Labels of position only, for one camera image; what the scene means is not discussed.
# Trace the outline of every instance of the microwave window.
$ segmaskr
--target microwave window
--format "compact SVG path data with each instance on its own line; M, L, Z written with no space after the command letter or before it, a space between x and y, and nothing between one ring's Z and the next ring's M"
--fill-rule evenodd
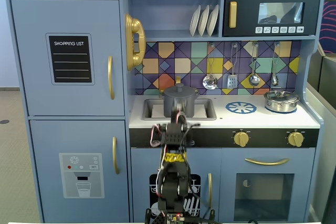
M301 24L303 2L260 3L258 24Z

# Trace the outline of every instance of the pot lid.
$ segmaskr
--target pot lid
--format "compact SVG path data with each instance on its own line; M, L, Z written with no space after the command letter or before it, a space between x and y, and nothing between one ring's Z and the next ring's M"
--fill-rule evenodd
M183 83L177 83L175 86L166 88L164 95L172 98L187 98L196 95L195 89L185 86Z
M288 92L288 91L269 91L265 93L264 97L272 102L298 102L300 100L299 96Z

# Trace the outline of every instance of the yellow tape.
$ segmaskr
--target yellow tape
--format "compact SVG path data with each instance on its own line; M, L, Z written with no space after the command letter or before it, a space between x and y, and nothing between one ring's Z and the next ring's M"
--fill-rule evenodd
M184 162L184 157L185 154L181 154L181 153L166 153L166 155L164 156L164 160L166 162Z

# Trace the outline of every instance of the gold door handle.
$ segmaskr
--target gold door handle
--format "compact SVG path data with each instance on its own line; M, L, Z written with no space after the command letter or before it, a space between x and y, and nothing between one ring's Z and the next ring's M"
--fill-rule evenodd
M282 160L276 161L276 162L261 162L261 161L257 161L253 158L246 158L245 161L250 162L252 164L256 164L256 165L282 165L285 164L289 161L289 158L284 158Z
M146 35L141 22L129 14L125 17L127 69L132 70L142 63L146 52ZM134 51L134 34L139 34L139 52Z
M212 207L212 174L208 174L209 179L209 207Z
M229 27L236 28L237 23L237 2L230 2Z
M109 64L108 64L108 73L109 73L109 87L110 87L110 97L114 100L114 91L113 91L113 82L112 82L112 56L109 56Z
M118 175L119 169L117 165L117 138L115 136L113 137L113 166L114 166L114 171Z

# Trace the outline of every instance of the stove burner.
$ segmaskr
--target stove burner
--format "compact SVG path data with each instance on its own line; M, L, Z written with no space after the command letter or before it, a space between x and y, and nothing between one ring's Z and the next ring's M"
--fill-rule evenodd
M248 102L231 102L225 107L228 111L237 114L249 114L256 112L257 107Z

